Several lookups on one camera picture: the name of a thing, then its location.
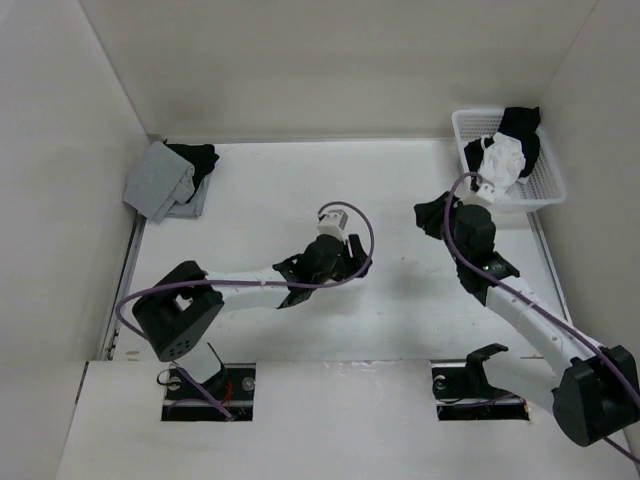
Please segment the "white plastic basket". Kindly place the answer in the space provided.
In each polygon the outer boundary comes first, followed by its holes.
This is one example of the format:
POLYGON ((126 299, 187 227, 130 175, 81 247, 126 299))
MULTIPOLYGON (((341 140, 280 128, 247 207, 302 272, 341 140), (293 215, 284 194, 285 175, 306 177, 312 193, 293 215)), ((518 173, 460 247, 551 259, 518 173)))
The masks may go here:
MULTIPOLYGON (((451 122, 459 152, 461 169, 469 170, 466 145, 498 131, 504 107, 481 107, 454 111, 451 122)), ((524 183, 517 182, 497 198, 493 210, 500 213, 529 213, 547 205, 563 203, 567 197, 565 181, 544 125, 536 129, 540 139, 539 157, 524 183)))

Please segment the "white tank top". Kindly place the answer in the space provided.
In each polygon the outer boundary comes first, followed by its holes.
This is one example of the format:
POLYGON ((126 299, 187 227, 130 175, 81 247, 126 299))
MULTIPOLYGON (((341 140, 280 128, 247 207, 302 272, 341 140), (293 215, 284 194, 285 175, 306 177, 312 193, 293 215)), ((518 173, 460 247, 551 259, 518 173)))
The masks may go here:
POLYGON ((496 201, 504 197, 517 182, 526 161, 521 151, 521 143, 503 134, 498 134, 495 143, 490 147, 484 147, 483 151, 484 157, 477 171, 477 184, 493 184, 496 201))

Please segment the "black folded tank top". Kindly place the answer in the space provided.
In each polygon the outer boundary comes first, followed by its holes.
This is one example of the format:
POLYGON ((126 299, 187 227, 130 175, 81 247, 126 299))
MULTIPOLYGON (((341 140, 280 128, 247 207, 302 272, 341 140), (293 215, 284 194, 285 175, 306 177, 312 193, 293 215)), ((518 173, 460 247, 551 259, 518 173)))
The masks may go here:
POLYGON ((212 144, 165 143, 165 145, 194 166, 192 182, 195 190, 198 190, 202 180, 213 172, 215 164, 219 160, 219 155, 212 144))

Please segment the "grey folded tank top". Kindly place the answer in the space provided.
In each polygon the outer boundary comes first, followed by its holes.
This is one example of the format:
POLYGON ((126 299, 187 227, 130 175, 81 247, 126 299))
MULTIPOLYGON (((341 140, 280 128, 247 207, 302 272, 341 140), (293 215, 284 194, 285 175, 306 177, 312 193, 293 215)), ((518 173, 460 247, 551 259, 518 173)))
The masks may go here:
POLYGON ((166 218, 195 219, 204 209, 211 174, 194 189, 194 166, 169 149, 152 143, 126 178, 122 201, 156 224, 166 218))

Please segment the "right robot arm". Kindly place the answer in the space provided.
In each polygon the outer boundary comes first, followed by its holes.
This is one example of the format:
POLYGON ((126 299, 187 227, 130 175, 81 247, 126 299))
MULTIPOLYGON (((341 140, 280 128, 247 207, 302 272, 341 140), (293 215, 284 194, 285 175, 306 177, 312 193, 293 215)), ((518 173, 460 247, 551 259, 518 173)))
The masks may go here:
POLYGON ((464 290, 505 320, 543 361, 508 357, 492 343, 465 359, 461 398, 490 399, 497 391, 533 401, 575 444, 587 447, 639 420, 636 361, 579 332, 547 310, 520 272, 495 249, 490 212, 450 192, 414 207, 416 225, 441 240, 464 290))

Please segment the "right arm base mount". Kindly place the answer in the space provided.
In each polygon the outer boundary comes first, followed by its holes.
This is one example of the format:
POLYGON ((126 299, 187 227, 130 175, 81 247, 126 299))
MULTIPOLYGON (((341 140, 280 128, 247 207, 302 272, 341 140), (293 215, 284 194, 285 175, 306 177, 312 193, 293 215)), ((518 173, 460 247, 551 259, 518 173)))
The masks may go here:
POLYGON ((484 371, 487 360, 507 351, 506 346, 494 343, 469 353, 463 360, 431 364, 432 393, 439 421, 529 420, 527 402, 492 386, 484 371))

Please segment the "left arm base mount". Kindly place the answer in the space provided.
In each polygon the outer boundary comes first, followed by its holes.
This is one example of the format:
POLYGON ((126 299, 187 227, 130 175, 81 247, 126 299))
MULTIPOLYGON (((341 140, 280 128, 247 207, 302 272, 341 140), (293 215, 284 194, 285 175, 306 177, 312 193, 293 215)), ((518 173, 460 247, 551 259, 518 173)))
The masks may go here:
POLYGON ((250 422, 253 420, 256 365, 227 363, 201 385, 229 412, 227 418, 175 367, 162 370, 156 383, 164 388, 163 422, 250 422))

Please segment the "black tank top in basket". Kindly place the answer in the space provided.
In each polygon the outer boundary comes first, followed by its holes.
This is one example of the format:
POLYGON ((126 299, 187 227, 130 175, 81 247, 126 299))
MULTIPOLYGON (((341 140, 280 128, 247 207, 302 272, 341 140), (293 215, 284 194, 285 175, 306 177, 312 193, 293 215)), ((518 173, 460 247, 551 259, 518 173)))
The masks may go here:
POLYGON ((526 182, 532 173, 540 154, 540 139, 536 131, 541 122, 540 108, 508 107, 493 136, 476 139, 465 148, 467 164, 470 171, 477 172, 484 157, 484 147, 495 143, 498 134, 514 138, 521 143, 521 151, 525 158, 525 167, 518 180, 526 182))

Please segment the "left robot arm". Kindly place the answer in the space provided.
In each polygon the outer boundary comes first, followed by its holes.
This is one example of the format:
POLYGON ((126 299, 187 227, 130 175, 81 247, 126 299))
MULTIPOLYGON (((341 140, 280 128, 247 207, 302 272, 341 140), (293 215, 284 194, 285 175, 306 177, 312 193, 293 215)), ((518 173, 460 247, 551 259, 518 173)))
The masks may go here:
POLYGON ((184 369, 192 389, 210 399, 224 387, 220 357, 204 340, 219 314, 293 308, 317 290, 366 276, 371 263, 356 234, 345 240, 320 234, 303 252, 269 268, 218 279, 188 260, 142 293, 132 314, 158 360, 184 369))

